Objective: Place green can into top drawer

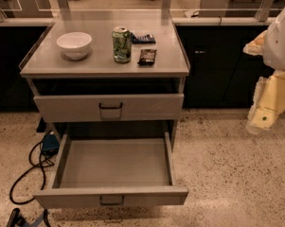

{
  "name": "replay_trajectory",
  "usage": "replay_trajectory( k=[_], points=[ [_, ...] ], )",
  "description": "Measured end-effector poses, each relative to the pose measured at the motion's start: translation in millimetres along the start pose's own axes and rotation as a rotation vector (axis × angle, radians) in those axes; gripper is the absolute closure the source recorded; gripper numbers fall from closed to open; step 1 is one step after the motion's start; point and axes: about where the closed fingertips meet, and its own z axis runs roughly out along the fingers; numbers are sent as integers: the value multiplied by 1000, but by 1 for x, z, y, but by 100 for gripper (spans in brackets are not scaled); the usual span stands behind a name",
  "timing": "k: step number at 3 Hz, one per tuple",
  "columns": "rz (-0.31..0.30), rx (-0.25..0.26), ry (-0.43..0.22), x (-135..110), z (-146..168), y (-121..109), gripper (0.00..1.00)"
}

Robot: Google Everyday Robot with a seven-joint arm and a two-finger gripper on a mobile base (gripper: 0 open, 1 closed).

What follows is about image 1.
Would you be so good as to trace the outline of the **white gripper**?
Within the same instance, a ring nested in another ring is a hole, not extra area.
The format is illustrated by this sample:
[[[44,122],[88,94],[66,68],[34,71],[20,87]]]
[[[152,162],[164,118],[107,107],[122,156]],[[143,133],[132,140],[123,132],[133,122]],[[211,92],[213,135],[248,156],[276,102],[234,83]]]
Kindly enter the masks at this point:
[[[264,63],[276,69],[269,78],[258,79],[248,113],[247,131],[259,134],[271,129],[285,112],[285,8],[267,31],[262,31],[244,46],[243,52],[252,56],[263,55]]]

